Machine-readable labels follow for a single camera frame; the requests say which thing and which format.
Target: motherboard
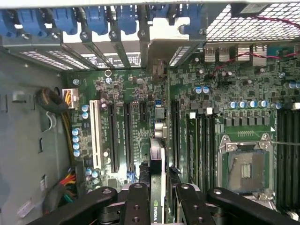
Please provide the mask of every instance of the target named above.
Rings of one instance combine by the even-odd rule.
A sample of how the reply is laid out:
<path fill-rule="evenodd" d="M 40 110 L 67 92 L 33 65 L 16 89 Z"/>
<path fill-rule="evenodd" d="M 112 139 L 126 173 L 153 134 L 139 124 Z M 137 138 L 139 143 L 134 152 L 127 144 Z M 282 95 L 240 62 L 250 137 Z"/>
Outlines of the motherboard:
<path fill-rule="evenodd" d="M 293 47 L 269 49 L 276 56 L 290 51 Z M 278 138 L 283 129 L 278 127 L 288 121 L 285 110 L 299 108 L 300 63 L 261 59 L 262 65 L 254 66 L 253 58 L 225 64 L 206 61 L 200 51 L 179 68 L 166 68 L 159 80 L 142 69 L 64 74 L 65 90 L 79 103 L 70 104 L 70 111 L 85 191 L 101 186 L 120 191 L 138 182 L 141 168 L 153 159 L 154 140 L 160 140 L 166 165 L 181 182 L 204 193 L 219 186 L 273 199 L 287 187 L 285 176 L 298 177 L 293 172 L 298 157 L 294 162 L 292 157 L 299 147 L 278 153 L 291 141 Z M 277 169 L 286 165 L 278 176 Z M 284 203 L 282 196 L 278 201 Z"/>

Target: cable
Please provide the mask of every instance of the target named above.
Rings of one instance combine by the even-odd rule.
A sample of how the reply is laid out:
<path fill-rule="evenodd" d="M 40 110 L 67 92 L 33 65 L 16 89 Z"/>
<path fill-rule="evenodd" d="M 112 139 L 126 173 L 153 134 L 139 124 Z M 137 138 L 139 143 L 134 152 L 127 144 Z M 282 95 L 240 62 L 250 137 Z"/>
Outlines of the cable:
<path fill-rule="evenodd" d="M 224 62 L 221 66 L 216 67 L 214 69 L 214 71 L 213 71 L 213 74 L 215 72 L 217 72 L 218 70 L 224 68 L 226 65 L 234 62 L 237 57 L 240 57 L 240 56 L 243 56 L 243 55 L 251 55 L 253 57 L 258 57 L 258 58 L 279 60 L 279 59 L 282 59 L 282 58 L 290 58 L 290 57 L 293 57 L 293 56 L 295 56 L 297 54 L 300 54 L 300 50 L 297 51 L 297 52 L 294 52 L 294 53 L 290 53 L 290 54 L 284 55 L 284 56 L 271 56 L 271 55 L 270 56 L 263 56 L 263 55 L 258 55 L 258 54 L 255 54 L 255 53 L 244 52 L 244 53 L 238 54 L 237 56 L 235 56 L 235 57 L 229 59 L 228 61 Z"/>
<path fill-rule="evenodd" d="M 292 22 L 288 19 L 280 19 L 280 18 L 267 18 L 267 17 L 263 17 L 263 16 L 252 16 L 252 19 L 257 19 L 257 20 L 269 20 L 269 21 L 273 21 L 273 22 L 283 22 L 289 25 L 293 25 L 294 27 L 297 27 L 298 29 L 300 29 L 300 25 Z"/>

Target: pcie slot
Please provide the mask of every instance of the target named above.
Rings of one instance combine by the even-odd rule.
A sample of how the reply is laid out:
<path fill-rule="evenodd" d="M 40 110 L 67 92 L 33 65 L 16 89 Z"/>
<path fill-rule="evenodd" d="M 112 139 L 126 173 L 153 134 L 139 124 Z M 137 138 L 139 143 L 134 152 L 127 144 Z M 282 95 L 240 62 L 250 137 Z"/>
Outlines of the pcie slot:
<path fill-rule="evenodd" d="M 124 103 L 124 129 L 127 172 L 134 171 L 131 103 Z"/>
<path fill-rule="evenodd" d="M 102 131 L 98 100 L 90 101 L 90 127 L 92 134 L 93 165 L 95 169 L 101 169 Z"/>
<path fill-rule="evenodd" d="M 178 101 L 171 102 L 171 119 L 174 166 L 180 169 L 180 108 Z"/>
<path fill-rule="evenodd" d="M 108 126 L 110 134 L 110 149 L 111 149 L 111 169 L 112 173 L 119 171 L 119 150 L 118 150 L 118 127 L 117 127 L 117 115 L 114 104 L 108 105 Z"/>
<path fill-rule="evenodd" d="M 140 117 L 141 122 L 147 122 L 147 103 L 140 102 Z"/>

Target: white pci slot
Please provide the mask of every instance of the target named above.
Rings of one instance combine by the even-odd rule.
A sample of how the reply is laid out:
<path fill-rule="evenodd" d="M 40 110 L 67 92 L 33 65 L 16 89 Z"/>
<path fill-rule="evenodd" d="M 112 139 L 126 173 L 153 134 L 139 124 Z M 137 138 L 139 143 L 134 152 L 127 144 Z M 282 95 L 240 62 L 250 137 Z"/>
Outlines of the white pci slot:
<path fill-rule="evenodd" d="M 101 169 L 102 131 L 99 104 L 99 100 L 90 101 L 90 126 L 95 169 Z"/>

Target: screw hole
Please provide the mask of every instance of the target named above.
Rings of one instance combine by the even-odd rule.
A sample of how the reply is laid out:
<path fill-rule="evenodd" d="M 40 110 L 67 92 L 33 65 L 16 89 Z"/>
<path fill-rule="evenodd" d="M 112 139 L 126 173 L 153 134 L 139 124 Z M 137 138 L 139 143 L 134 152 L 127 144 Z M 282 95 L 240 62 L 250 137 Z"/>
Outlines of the screw hole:
<path fill-rule="evenodd" d="M 137 223 L 137 222 L 140 221 L 140 219 L 139 219 L 139 217 L 134 217 L 134 218 L 132 218 L 132 221 L 135 222 L 135 223 Z"/>

